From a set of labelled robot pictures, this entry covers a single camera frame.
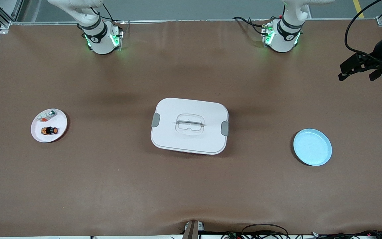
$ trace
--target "white lid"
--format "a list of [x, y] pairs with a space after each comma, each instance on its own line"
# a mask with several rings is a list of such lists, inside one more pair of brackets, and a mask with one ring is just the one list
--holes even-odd
[[151, 140], [158, 148], [217, 154], [228, 136], [228, 110], [219, 103], [166, 98], [156, 107]]

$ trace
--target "light blue plate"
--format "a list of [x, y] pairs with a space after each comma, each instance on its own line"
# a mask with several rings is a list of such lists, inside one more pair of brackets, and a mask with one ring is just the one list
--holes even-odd
[[312, 166], [321, 166], [332, 155], [331, 142], [321, 131], [307, 128], [294, 137], [294, 152], [300, 160]]

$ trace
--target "table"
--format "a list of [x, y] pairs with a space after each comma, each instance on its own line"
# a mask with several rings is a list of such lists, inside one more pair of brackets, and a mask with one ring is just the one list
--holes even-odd
[[[382, 80], [338, 81], [348, 23], [308, 21], [289, 53], [237, 22], [137, 24], [109, 55], [90, 52], [76, 26], [11, 26], [0, 36], [0, 236], [175, 234], [191, 219], [382, 230]], [[359, 20], [349, 37], [370, 51], [382, 28]], [[167, 97], [226, 106], [226, 149], [156, 148], [152, 116]], [[43, 144], [29, 129], [48, 108], [70, 127]], [[324, 166], [293, 155], [308, 127], [333, 145]]]

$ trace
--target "wire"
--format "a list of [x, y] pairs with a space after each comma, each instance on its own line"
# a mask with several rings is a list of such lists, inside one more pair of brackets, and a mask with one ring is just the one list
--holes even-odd
[[256, 227], [256, 226], [271, 226], [271, 227], [278, 227], [278, 228], [281, 228], [282, 230], [285, 231], [285, 234], [288, 235], [288, 231], [284, 228], [284, 227], [281, 227], [281, 226], [278, 226], [278, 225], [275, 225], [275, 224], [268, 224], [268, 223], [258, 223], [258, 224], [252, 224], [252, 225], [248, 225], [246, 227], [243, 228], [243, 230], [241, 230], [241, 233], [244, 232], [245, 229], [249, 228], [249, 227]]
[[359, 53], [359, 54], [368, 56], [369, 58], [375, 60], [376, 62], [378, 62], [378, 63], [380, 63], [380, 64], [382, 64], [382, 61], [381, 61], [380, 59], [377, 59], [377, 58], [371, 56], [370, 54], [365, 53], [365, 52], [363, 52], [363, 51], [361, 51], [361, 50], [356, 50], [356, 49], [350, 47], [349, 44], [347, 43], [347, 36], [348, 36], [348, 34], [349, 34], [350, 27], [351, 27], [352, 24], [355, 22], [356, 18], [359, 17], [359, 15], [361, 15], [362, 12], [364, 12], [366, 9], [370, 8], [371, 6], [377, 4], [377, 3], [381, 2], [381, 1], [382, 1], [382, 0], [376, 0], [376, 1], [372, 2], [371, 4], [369, 4], [368, 6], [366, 6], [366, 7], [365, 7], [364, 9], [362, 9], [360, 12], [358, 12], [358, 14], [356, 14], [356, 16], [350, 21], [349, 25], [347, 26], [346, 33], [344, 34], [344, 45], [346, 45], [347, 49], [349, 49], [349, 50], [351, 50], [351, 51], [353, 51], [353, 52], [355, 52], [355, 53]]
[[253, 21], [251, 20], [251, 18], [248, 18], [248, 20], [245, 20], [245, 19], [242, 18], [242, 17], [235, 17], [235, 18], [233, 18], [233, 19], [235, 19], [235, 20], [240, 19], [240, 20], [242, 20], [243, 22], [245, 22], [245, 23], [250, 24], [251, 26], [253, 26], [253, 29], [254, 29], [257, 33], [259, 33], [259, 34], [261, 34], [261, 35], [264, 35], [264, 36], [267, 36], [267, 33], [259, 32], [259, 31], [256, 29], [256, 27], [262, 27], [262, 25], [254, 24]]
[[107, 9], [106, 5], [103, 3], [103, 7], [106, 9], [107, 13], [109, 14], [112, 21], [114, 21], [113, 17], [111, 16], [109, 9]]
[[[240, 19], [240, 20], [242, 20], [243, 22], [245, 22], [245, 23], [251, 25], [251, 23], [250, 23], [249, 21], [245, 20], [245, 19], [242, 18], [242, 17], [235, 17], [235, 18], [233, 18], [233, 19], [235, 19], [235, 20]], [[253, 24], [253, 25], [254, 25], [254, 26], [257, 26], [257, 27], [262, 27], [262, 25], [259, 25], [259, 24]]]
[[281, 19], [284, 16], [284, 13], [285, 13], [285, 4], [284, 4], [284, 7], [282, 8], [282, 15], [280, 15], [279, 18], [277, 18], [275, 16], [271, 16], [271, 19]]
[[332, 234], [332, 235], [319, 235], [317, 239], [354, 239], [358, 238], [358, 236], [373, 236], [376, 239], [382, 239], [382, 231], [376, 231], [376, 230], [367, 230], [360, 233], [355, 234]]
[[106, 7], [106, 5], [103, 3], [103, 6], [104, 6], [104, 8], [106, 9], [106, 11], [107, 11], [107, 13], [109, 14], [109, 18], [106, 18], [106, 17], [103, 17], [102, 15], [101, 15], [101, 13], [100, 12], [96, 12], [95, 11], [95, 9], [94, 8], [92, 8], [92, 7], [90, 7], [91, 8], [91, 10], [96, 14], [96, 15], [99, 15], [101, 18], [104, 18], [104, 19], [107, 19], [107, 20], [110, 20], [111, 22], [115, 22], [115, 21], [120, 21], [120, 20], [114, 20], [113, 19], [113, 17], [111, 16], [111, 14], [110, 14], [110, 12], [109, 12], [109, 10], [107, 9], [107, 7]]

